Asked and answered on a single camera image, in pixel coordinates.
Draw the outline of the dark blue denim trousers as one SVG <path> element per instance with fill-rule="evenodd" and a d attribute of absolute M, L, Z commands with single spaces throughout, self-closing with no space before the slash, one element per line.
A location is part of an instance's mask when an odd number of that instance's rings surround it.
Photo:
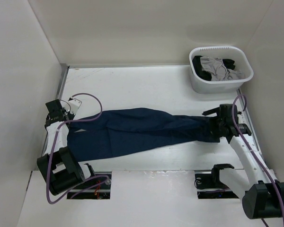
<path fill-rule="evenodd" d="M 121 157 L 199 141 L 218 143 L 209 117 L 171 115 L 148 108 L 103 111 L 69 125 L 67 144 L 78 162 Z"/>

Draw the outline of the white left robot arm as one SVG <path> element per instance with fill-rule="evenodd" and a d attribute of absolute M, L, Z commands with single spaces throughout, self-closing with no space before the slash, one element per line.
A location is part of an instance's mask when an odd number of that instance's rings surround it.
<path fill-rule="evenodd" d="M 45 104 L 48 115 L 45 120 L 47 130 L 47 147 L 44 155 L 37 159 L 37 166 L 44 179 L 50 174 L 49 191 L 58 195 L 77 185 L 93 188 L 97 177 L 89 164 L 80 165 L 67 145 L 69 124 L 59 125 L 67 120 L 73 120 L 81 101 L 56 99 Z"/>

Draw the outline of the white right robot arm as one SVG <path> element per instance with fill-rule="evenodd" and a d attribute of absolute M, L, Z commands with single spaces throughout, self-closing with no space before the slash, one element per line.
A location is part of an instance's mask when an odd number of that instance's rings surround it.
<path fill-rule="evenodd" d="M 216 164 L 210 175 L 213 187 L 230 189 L 242 203 L 249 219 L 284 218 L 284 182 L 278 181 L 257 150 L 250 129 L 240 124 L 235 105 L 223 104 L 204 111 L 215 116 L 210 120 L 211 133 L 225 137 L 237 154 L 247 178 L 231 164 Z"/>

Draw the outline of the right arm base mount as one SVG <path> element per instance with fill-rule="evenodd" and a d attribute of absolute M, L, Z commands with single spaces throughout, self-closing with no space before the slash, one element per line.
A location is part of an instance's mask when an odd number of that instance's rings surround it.
<path fill-rule="evenodd" d="M 199 199 L 237 199 L 237 195 L 223 183 L 217 183 L 209 171 L 195 171 L 194 185 Z"/>

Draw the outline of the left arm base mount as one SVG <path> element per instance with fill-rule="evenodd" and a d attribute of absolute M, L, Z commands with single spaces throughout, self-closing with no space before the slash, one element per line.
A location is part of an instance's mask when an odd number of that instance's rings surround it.
<path fill-rule="evenodd" d="M 107 175 L 99 177 L 75 187 L 67 194 L 68 200 L 109 200 L 111 194 L 111 172 L 99 172 L 96 175 Z"/>

